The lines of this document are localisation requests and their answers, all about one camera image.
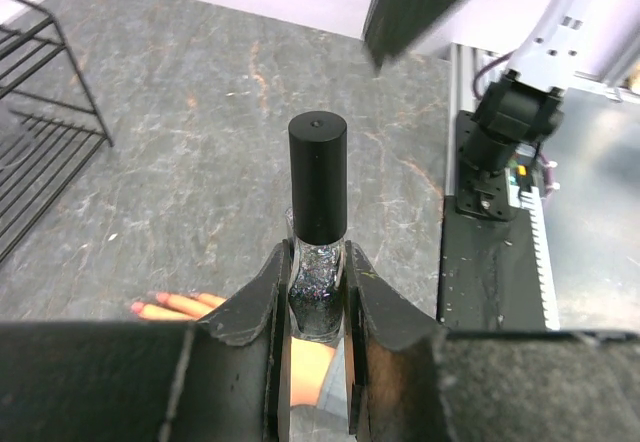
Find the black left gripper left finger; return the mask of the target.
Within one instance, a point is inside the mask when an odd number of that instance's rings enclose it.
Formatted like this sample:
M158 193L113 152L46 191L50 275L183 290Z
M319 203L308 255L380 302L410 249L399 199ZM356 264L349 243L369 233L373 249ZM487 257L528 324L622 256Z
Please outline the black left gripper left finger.
M193 321L1 326L5 441L285 441L290 249Z

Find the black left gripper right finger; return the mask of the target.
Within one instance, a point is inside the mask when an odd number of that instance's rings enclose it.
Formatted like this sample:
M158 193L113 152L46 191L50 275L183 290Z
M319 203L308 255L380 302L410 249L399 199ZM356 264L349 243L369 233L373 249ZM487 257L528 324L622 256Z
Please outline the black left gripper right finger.
M345 252L349 431L360 441L635 441L639 338L452 331Z

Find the glitter nail polish bottle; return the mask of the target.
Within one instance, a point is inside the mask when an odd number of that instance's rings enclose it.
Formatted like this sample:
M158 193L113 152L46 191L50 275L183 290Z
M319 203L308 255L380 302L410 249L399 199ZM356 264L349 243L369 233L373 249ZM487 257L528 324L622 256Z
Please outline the glitter nail polish bottle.
M286 210L285 218L292 253L287 287L292 334L310 342L332 343L343 320L345 241L306 243L294 231L292 208Z

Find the black nail polish cap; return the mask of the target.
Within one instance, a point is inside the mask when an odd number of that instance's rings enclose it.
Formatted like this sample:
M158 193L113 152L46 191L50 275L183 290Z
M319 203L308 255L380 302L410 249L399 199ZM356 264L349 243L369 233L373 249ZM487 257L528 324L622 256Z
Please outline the black nail polish cap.
M347 230L347 123L310 111L295 116L288 133L295 235L310 245L333 244Z

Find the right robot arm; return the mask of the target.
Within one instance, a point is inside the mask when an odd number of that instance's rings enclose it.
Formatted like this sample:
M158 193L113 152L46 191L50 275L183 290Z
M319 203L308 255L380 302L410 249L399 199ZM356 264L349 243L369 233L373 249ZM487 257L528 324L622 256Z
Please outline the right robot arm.
M371 0L363 39L376 70L400 56L463 0ZM478 172L503 170L522 144L541 145L557 128L575 72L592 0L550 0L499 80L481 97L461 150Z

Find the grey sleeved forearm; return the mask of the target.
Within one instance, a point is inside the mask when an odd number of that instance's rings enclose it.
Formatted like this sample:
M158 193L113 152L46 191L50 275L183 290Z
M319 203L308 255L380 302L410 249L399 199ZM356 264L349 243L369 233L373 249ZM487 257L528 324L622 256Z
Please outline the grey sleeved forearm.
M344 344L293 339L291 441L350 441Z

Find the person's left hand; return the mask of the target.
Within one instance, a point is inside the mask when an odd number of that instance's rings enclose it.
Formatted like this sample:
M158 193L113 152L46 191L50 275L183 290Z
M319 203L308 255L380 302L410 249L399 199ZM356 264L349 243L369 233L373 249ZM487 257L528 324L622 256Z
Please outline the person's left hand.
M131 309L147 320L199 320L217 309L226 299L207 293L184 296L158 292L156 301L156 304L137 301Z

